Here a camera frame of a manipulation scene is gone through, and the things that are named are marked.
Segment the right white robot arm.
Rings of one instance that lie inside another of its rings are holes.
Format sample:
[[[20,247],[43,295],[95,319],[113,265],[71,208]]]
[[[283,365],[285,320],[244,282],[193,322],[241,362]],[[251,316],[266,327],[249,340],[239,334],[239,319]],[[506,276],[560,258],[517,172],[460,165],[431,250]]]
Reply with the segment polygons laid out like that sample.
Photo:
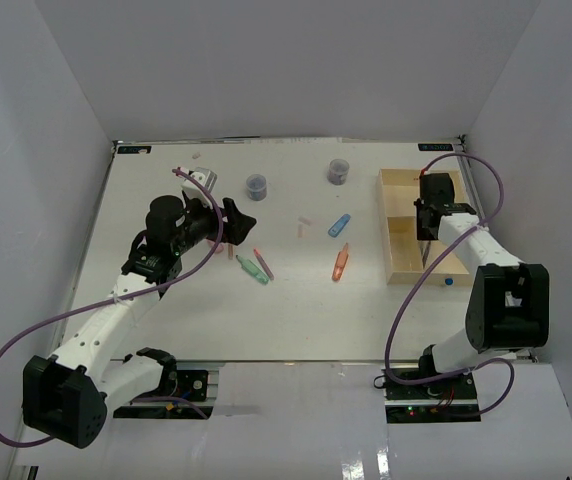
[[[427,347],[419,360],[418,388],[438,399],[454,385],[451,371],[547,343],[550,275],[510,254],[469,204],[456,202],[449,174],[422,173],[415,207],[418,239],[450,247],[473,276],[463,329]]]

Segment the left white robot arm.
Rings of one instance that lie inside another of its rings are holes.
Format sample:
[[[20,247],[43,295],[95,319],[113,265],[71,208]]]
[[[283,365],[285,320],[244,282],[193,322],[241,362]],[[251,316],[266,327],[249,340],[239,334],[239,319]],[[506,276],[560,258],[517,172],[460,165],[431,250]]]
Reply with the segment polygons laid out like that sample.
[[[77,448],[89,446],[107,417],[138,397],[165,399],[177,387],[177,361],[145,347],[115,368],[118,347],[178,278],[181,257],[204,239],[241,244],[257,221],[226,198],[214,208],[198,199],[154,199],[145,229],[134,239],[114,286],[114,298],[97,309],[48,358],[33,357],[23,370],[26,426]]]

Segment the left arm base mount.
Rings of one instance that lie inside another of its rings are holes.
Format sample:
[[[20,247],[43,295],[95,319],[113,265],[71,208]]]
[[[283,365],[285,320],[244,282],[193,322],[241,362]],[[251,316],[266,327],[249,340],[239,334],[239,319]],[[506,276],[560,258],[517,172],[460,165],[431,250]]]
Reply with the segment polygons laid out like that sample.
[[[173,355],[159,349],[143,348],[138,358],[154,360],[162,367],[160,383],[140,394],[135,402],[116,409],[114,418],[140,420],[207,420],[212,406],[207,401],[209,372],[182,369]]]

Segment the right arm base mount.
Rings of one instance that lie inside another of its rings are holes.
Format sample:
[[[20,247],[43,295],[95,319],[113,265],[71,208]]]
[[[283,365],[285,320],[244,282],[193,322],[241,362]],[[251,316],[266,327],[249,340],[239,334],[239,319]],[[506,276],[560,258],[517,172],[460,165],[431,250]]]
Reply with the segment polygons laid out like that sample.
[[[388,424],[481,421],[477,390],[470,375],[430,384],[402,385],[382,372],[372,384],[384,395]]]

